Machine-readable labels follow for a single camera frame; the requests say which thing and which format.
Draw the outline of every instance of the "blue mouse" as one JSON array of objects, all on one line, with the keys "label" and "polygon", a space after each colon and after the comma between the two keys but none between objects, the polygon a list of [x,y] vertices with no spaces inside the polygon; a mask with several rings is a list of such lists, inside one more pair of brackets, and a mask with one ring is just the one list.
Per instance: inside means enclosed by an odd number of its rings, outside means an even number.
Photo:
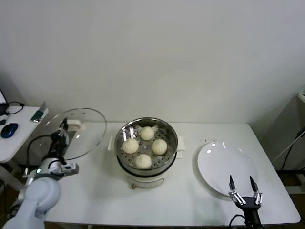
[{"label": "blue mouse", "polygon": [[2,130],[1,130],[1,137],[3,138],[9,138],[12,137],[15,133],[15,131],[18,128],[17,123],[10,123],[7,124]]}]

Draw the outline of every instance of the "desk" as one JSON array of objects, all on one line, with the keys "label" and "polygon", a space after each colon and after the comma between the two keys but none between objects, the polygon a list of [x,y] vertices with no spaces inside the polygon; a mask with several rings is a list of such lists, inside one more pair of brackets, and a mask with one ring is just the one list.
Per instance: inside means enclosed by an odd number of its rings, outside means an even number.
[{"label": "desk", "polygon": [[[259,209],[262,224],[297,223],[300,216],[266,153],[247,124],[172,123],[183,136],[186,150],[168,170],[169,178],[156,188],[131,189],[114,152],[111,136],[125,123],[108,123],[100,147],[75,159],[79,174],[59,181],[61,198],[46,220],[58,223],[135,226],[222,226],[242,214],[229,197],[213,192],[203,181],[196,160],[205,139],[240,146],[258,170],[264,193]],[[244,225],[236,218],[233,225]]]},{"label": "desk", "polygon": [[[10,106],[8,112],[15,112],[20,109],[19,106]],[[8,116],[6,124],[9,123],[18,123],[18,129],[14,135],[10,138],[1,138],[0,137],[0,163],[8,163],[13,169],[20,170],[16,163],[12,160],[19,148],[24,144],[28,139],[34,129],[39,125],[40,122],[34,123],[31,121],[32,116],[39,109],[39,107],[29,107],[25,106],[20,112],[16,114],[11,114]],[[44,112],[42,119],[48,113],[48,109]],[[19,191],[23,185],[18,181],[12,174],[10,174],[6,169],[0,166],[0,178],[10,185],[15,190]]]}]

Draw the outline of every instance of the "black cable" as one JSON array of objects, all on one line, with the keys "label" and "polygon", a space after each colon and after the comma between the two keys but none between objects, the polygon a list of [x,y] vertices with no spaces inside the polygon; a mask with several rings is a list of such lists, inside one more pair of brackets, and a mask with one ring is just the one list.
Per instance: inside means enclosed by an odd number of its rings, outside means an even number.
[{"label": "black cable", "polygon": [[12,101],[10,103],[8,103],[8,105],[12,104],[12,103],[17,103],[19,104],[19,106],[21,106],[21,109],[14,112],[14,113],[10,113],[10,112],[5,112],[7,115],[14,115],[14,114],[17,114],[18,112],[22,111],[23,110],[23,107],[24,107],[24,104],[23,103],[20,103],[20,102],[17,102],[17,101]]},{"label": "black cable", "polygon": [[300,214],[300,217],[301,217],[301,221],[305,224],[305,219],[304,219],[303,215],[300,213],[300,211],[299,211],[299,214]]},{"label": "black cable", "polygon": [[[51,162],[49,163],[49,165],[48,165],[48,169],[51,167],[51,165],[52,165],[54,162],[61,162],[61,163],[62,163],[62,160],[51,161]],[[52,175],[56,176],[56,177],[63,177],[63,176],[64,176],[63,173],[62,173],[62,174],[55,174],[55,173],[53,173],[53,172],[50,172],[50,173],[51,173]]]},{"label": "black cable", "polygon": [[284,166],[285,166],[285,164],[286,164],[287,158],[288,158],[288,156],[289,156],[289,154],[290,154],[290,151],[291,151],[291,149],[292,149],[293,146],[294,146],[294,144],[292,144],[292,145],[290,146],[290,148],[289,148],[289,150],[288,150],[288,153],[287,153],[287,155],[286,155],[286,157],[285,157],[285,160],[284,160],[284,163],[283,163],[283,165],[282,165],[281,170],[283,170],[283,168],[284,168]]},{"label": "black cable", "polygon": [[232,228],[232,227],[231,227],[231,224],[232,224],[233,220],[234,220],[236,217],[242,217],[242,218],[244,218],[244,220],[246,220],[245,217],[244,217],[243,215],[238,215],[238,214],[236,214],[236,215],[233,216],[233,218],[231,219],[231,221],[230,221],[230,223],[229,223],[229,228]]},{"label": "black cable", "polygon": [[17,211],[18,211],[19,208],[20,208],[20,206],[21,206],[21,204],[17,204],[17,205],[14,205],[13,207],[11,207],[11,209],[9,210],[9,214],[12,213],[12,211],[14,211],[14,210],[16,210],[16,209],[17,209]]},{"label": "black cable", "polygon": [[302,135],[301,137],[305,136],[305,126],[303,126],[302,129],[299,130],[299,132],[297,132],[296,136],[299,137],[300,135]]},{"label": "black cable", "polygon": [[28,144],[28,148],[27,148],[27,159],[26,159],[26,168],[29,169],[29,164],[30,164],[30,146],[32,145],[32,143],[34,141],[36,141],[37,139],[40,139],[42,137],[51,137],[50,135],[40,135],[36,138],[34,138],[33,140],[30,141],[30,143]]},{"label": "black cable", "polygon": [[4,188],[4,212],[5,212],[5,215],[7,215],[8,212],[6,211],[6,187],[5,187],[4,181],[1,179],[0,179],[0,181],[2,182],[3,188]]}]

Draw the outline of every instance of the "table leg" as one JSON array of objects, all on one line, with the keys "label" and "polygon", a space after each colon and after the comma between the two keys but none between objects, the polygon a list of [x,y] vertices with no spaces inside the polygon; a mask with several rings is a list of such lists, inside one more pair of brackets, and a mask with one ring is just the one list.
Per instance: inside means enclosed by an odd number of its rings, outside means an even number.
[{"label": "table leg", "polygon": [[10,161],[8,161],[6,163],[9,167],[11,167],[12,169],[15,169],[17,172],[21,173],[22,169],[20,168],[20,166],[16,163],[16,161],[14,161],[14,159],[11,159]]},{"label": "table leg", "polygon": [[57,223],[64,229],[82,229],[83,227],[78,224],[68,224],[68,223]]},{"label": "table leg", "polygon": [[2,166],[0,166],[0,179],[16,191],[20,191],[23,188],[23,184]]},{"label": "table leg", "polygon": [[305,176],[304,174],[297,174],[296,177],[300,181],[299,186],[285,186],[289,194],[305,194]]}]

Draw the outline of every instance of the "power cord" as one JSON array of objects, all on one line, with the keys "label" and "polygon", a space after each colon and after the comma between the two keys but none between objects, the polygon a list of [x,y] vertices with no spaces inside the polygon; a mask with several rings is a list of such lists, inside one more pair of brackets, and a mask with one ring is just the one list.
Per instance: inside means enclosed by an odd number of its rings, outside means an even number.
[{"label": "power cord", "polygon": [[[55,162],[61,162],[62,163],[62,160],[55,160],[55,161],[51,161],[50,163],[49,163],[49,165],[48,165],[48,169],[51,167],[51,165],[53,164],[53,163],[55,163]],[[53,172],[50,172],[52,175],[54,175],[54,176],[56,176],[56,177],[63,177],[64,176],[64,174],[55,174],[55,173],[53,173]]]},{"label": "power cord", "polygon": [[14,205],[14,206],[9,210],[9,212],[8,212],[8,214],[7,214],[7,218],[8,218],[8,219],[11,219],[11,218],[15,217],[16,214],[17,214],[17,212],[18,212],[18,210],[20,209],[20,207],[21,207],[21,204]]},{"label": "power cord", "polygon": [[4,212],[5,212],[5,215],[8,214],[7,210],[6,210],[6,187],[5,187],[5,183],[3,180],[0,179],[0,181],[2,182],[3,184],[3,188],[4,188]]},{"label": "power cord", "polygon": [[296,137],[294,139],[294,141],[289,145],[287,146],[272,162],[276,161],[287,149],[289,149],[289,152],[288,154],[286,155],[286,158],[285,158],[285,161],[284,161],[284,164],[281,168],[281,170],[283,170],[284,166],[285,166],[285,163],[286,163],[286,160],[288,158],[288,155],[290,154],[290,151],[291,151],[291,148],[292,146],[294,145],[294,143],[301,137],[303,137],[305,135],[305,126],[296,134]]},{"label": "power cord", "polygon": [[232,227],[231,227],[231,224],[232,224],[233,220],[234,220],[236,217],[242,217],[242,218],[244,218],[244,220],[246,220],[245,217],[244,217],[243,215],[236,214],[236,215],[233,216],[233,218],[231,219],[231,221],[230,221],[230,223],[229,223],[229,228],[232,228]]},{"label": "power cord", "polygon": [[288,156],[289,156],[289,154],[290,154],[290,151],[291,151],[291,149],[292,149],[293,146],[294,146],[294,144],[292,144],[292,145],[290,146],[290,148],[289,148],[289,150],[288,150],[288,153],[287,153],[287,155],[286,155],[286,157],[285,157],[285,160],[284,160],[284,163],[283,163],[283,165],[282,165],[281,170],[283,170],[283,168],[284,168],[284,166],[285,166],[285,164],[286,164],[287,158],[288,158]]},{"label": "power cord", "polygon": [[12,104],[12,103],[17,103],[19,104],[19,106],[21,106],[21,109],[16,111],[16,112],[13,112],[13,113],[10,113],[10,112],[5,112],[6,115],[14,115],[14,114],[17,114],[18,112],[20,112],[21,110],[23,110],[23,107],[24,107],[24,104],[23,103],[20,103],[20,102],[17,102],[17,101],[12,101],[12,102],[9,102],[8,105]]}]

